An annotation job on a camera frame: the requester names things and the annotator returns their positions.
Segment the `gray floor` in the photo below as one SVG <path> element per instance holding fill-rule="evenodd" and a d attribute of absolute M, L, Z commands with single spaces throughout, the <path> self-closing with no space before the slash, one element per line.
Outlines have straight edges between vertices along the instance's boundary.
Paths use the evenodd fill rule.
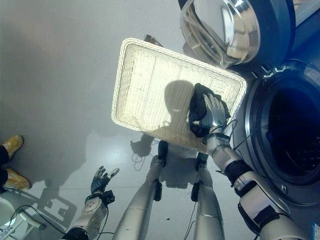
<path fill-rule="evenodd" d="M 141 162 L 130 141 L 142 134 L 114 124 L 111 106 L 122 40 L 155 36 L 182 52 L 177 0 L 2 0 L 1 140 L 24 136 L 8 164 L 33 184 L 25 193 L 2 197 L 15 207 L 31 204 L 66 230 L 80 215 L 96 169 L 120 168 L 110 182 L 112 203 L 105 231 L 114 231 L 126 206 L 143 183 L 150 162 Z M 162 200 L 152 209 L 146 239 L 183 239 L 194 206 L 190 200 L 195 152 L 169 146 Z M 253 239 L 238 213 L 238 197 L 210 161 L 227 240 Z M 58 239 L 52 227 L 29 239 Z M 111 239 L 104 235 L 100 239 Z"/>

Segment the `washing machine door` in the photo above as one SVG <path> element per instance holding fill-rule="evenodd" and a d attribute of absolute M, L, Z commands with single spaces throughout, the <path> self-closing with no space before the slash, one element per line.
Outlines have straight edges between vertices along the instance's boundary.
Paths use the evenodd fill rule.
<path fill-rule="evenodd" d="M 203 62 L 257 78 L 278 66 L 295 35 L 292 0 L 188 0 L 181 30 Z"/>

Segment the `yellow shoe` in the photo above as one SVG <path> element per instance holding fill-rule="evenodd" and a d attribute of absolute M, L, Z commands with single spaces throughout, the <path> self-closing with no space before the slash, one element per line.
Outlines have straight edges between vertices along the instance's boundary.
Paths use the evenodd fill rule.
<path fill-rule="evenodd" d="M 24 176 L 21 176 L 12 168 L 6 168 L 5 170 L 8 173 L 8 179 L 3 185 L 3 188 L 20 190 L 30 189 L 30 182 Z"/>
<path fill-rule="evenodd" d="M 24 144 L 24 139 L 20 135 L 15 135 L 9 138 L 2 146 L 5 147 L 6 151 L 9 154 L 9 159 L 11 159 L 14 153 L 21 148 L 22 144 Z"/>

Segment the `robot forearm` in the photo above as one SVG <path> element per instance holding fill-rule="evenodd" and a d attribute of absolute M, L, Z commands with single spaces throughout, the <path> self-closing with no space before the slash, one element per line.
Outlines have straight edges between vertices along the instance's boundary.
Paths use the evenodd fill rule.
<path fill-rule="evenodd" d="M 107 209 L 99 196 L 91 195 L 85 201 L 81 216 L 62 237 L 65 240 L 92 240 L 98 236 Z"/>
<path fill-rule="evenodd" d="M 229 178 L 240 196 L 238 209 L 251 231 L 262 240 L 302 239 L 308 236 L 290 218 L 287 205 L 270 189 L 269 183 L 254 172 L 229 144 L 222 133 L 211 133 L 207 153 Z"/>

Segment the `wicker basket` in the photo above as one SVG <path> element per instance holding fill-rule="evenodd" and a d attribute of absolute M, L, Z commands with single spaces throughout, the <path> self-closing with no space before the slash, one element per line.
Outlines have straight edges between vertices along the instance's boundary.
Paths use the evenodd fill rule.
<path fill-rule="evenodd" d="M 189 130 L 194 85 L 200 83 L 226 102 L 235 115 L 247 89 L 237 74 L 135 38 L 123 41 L 112 103 L 112 120 L 123 127 L 205 152 Z"/>

